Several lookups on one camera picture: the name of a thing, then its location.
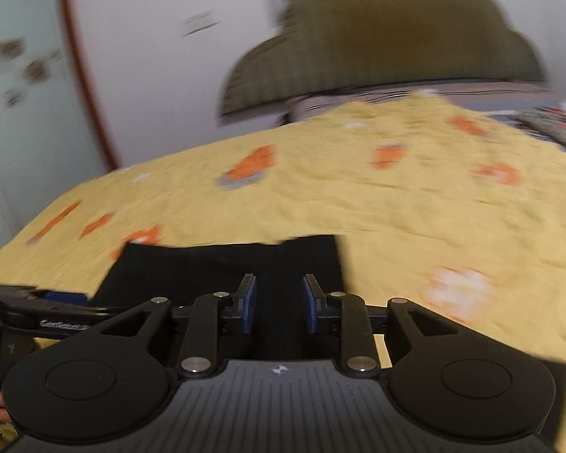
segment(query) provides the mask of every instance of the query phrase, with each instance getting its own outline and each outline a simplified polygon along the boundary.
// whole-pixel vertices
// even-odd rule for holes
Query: ribbed surface
[[[459,445],[399,415],[379,385],[331,362],[232,361],[219,376],[182,384],[149,425],[94,446],[22,437],[9,453],[551,453],[535,438]]]

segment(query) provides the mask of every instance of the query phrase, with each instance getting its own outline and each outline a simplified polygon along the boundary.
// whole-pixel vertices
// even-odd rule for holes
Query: bed
[[[311,1],[292,0],[288,29],[302,28],[297,5]],[[537,80],[528,43],[495,22],[506,40],[474,66],[466,58],[463,74],[453,59],[422,63],[427,72],[411,80],[412,69],[400,85],[401,68],[382,78],[384,62],[360,79],[335,63],[301,75],[273,57],[281,46],[290,52],[281,44],[289,36],[258,46],[232,72],[223,111],[287,99],[296,122],[73,188],[0,251],[0,283],[93,295],[126,242],[272,244],[334,234],[348,287],[368,304],[405,296],[566,362],[566,152],[514,127],[515,111],[561,97]],[[292,46],[293,60],[318,42],[310,37]],[[487,68],[491,56],[501,58]],[[556,447],[566,453],[566,412]]]

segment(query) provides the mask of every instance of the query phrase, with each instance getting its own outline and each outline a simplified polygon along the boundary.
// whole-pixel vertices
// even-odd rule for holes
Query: logo
[[[48,320],[40,320],[41,327],[60,328],[63,330],[86,330],[91,328],[89,325],[82,324],[66,324],[64,322],[49,322]]]
[[[281,376],[282,374],[287,373],[289,371],[289,368],[287,366],[283,366],[282,364],[280,364],[278,366],[275,366],[274,368],[271,368],[270,371]]]

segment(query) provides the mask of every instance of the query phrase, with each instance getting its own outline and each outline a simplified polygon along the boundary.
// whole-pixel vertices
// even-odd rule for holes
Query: black cloth
[[[323,290],[345,291],[333,236],[280,245],[167,248],[130,243],[90,304],[133,307],[166,296],[173,305],[191,305],[201,295],[235,292],[247,273],[258,278],[251,357],[280,361],[312,356],[305,336],[302,277],[312,273]]]

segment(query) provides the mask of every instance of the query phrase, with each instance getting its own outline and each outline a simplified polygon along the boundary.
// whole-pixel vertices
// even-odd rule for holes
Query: round black disc
[[[9,372],[4,400],[21,431],[53,442],[95,442],[133,430],[160,409],[170,387],[163,366],[127,337],[106,337],[96,345],[65,340]]]
[[[425,427],[469,441],[496,442],[538,432],[555,396],[536,359],[499,343],[470,348],[432,337],[390,373],[399,407]]]

